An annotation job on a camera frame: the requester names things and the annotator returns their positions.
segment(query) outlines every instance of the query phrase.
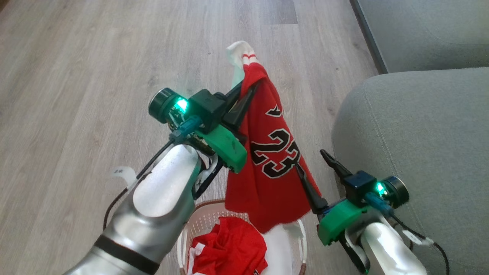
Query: white basket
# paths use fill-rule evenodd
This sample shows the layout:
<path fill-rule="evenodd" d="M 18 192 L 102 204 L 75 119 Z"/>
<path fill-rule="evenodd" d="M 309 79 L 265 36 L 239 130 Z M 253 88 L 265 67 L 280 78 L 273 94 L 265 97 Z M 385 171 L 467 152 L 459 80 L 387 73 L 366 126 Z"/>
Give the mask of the white basket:
<path fill-rule="evenodd" d="M 180 274 L 187 274 L 188 251 L 194 237 L 209 233 L 219 221 L 219 217 L 238 217 L 249 222 L 248 214 L 228 211 L 224 208 L 224 200 L 210 201 L 199 204 L 187 225 L 178 237 L 177 258 L 180 266 Z M 303 275 L 306 271 L 307 241 L 306 231 L 301 220 L 292 223 L 297 225 L 302 236 L 294 237 L 289 234 L 292 251 L 292 268 L 294 274 Z"/>

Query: red garment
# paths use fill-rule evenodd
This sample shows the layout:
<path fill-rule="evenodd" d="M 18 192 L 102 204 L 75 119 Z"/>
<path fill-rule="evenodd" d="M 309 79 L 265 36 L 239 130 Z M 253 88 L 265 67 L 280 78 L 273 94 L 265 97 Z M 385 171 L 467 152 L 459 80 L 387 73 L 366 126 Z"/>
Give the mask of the red garment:
<path fill-rule="evenodd" d="M 265 233 L 277 224 L 301 218 L 311 209 L 294 167 L 298 160 L 319 190 L 285 123 L 275 86 L 263 66 L 252 58 L 254 54 L 243 56 L 241 97 L 253 84 L 260 83 L 240 128 L 248 136 L 246 165 L 239 174 L 229 173 L 225 206 L 248 213 L 252 224 Z"/>
<path fill-rule="evenodd" d="M 267 267 L 267 245 L 261 234 L 240 218 L 219 221 L 209 234 L 194 238 L 188 274 L 259 275 Z"/>

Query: gray upholstery fabric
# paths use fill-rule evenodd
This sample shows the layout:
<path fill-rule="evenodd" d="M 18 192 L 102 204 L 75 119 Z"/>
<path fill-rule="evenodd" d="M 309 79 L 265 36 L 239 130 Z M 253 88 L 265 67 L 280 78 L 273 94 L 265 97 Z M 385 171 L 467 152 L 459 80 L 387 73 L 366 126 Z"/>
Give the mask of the gray upholstery fabric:
<path fill-rule="evenodd" d="M 489 68 L 366 80 L 340 108 L 333 148 L 352 171 L 404 181 L 411 199 L 396 213 L 445 249 L 452 274 L 489 274 Z M 415 253 L 444 274 L 435 248 Z"/>
<path fill-rule="evenodd" d="M 489 66 L 489 0 L 356 0 L 387 72 Z"/>

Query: wooden floor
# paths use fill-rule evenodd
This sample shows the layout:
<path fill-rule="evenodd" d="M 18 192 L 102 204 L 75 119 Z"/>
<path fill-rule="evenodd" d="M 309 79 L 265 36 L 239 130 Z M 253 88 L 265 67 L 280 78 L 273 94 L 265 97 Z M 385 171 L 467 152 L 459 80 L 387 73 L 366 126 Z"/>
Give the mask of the wooden floor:
<path fill-rule="evenodd" d="M 148 115 L 171 87 L 229 90 L 225 48 L 248 41 L 328 201 L 338 199 L 319 149 L 345 95 L 376 74 L 346 0 L 25 0 L 0 12 L 0 273 L 61 274 L 101 233 L 104 212 L 166 141 Z M 203 200 L 222 198 L 221 174 Z M 310 275 L 356 274 L 304 218 Z M 176 253 L 158 274 L 176 274 Z"/>

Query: green plastic gripper part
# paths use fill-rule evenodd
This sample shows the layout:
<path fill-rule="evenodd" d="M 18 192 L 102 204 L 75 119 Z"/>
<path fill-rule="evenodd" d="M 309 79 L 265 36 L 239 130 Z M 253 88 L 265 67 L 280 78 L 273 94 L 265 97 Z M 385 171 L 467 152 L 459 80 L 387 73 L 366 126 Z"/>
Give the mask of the green plastic gripper part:
<path fill-rule="evenodd" d="M 338 236 L 371 207 L 358 208 L 348 200 L 335 205 L 319 222 L 317 235 L 328 246 L 338 240 Z"/>
<path fill-rule="evenodd" d="M 246 163 L 246 149 L 228 129 L 218 125 L 208 134 L 200 131 L 195 133 L 207 142 L 234 173 L 239 173 L 243 169 Z"/>

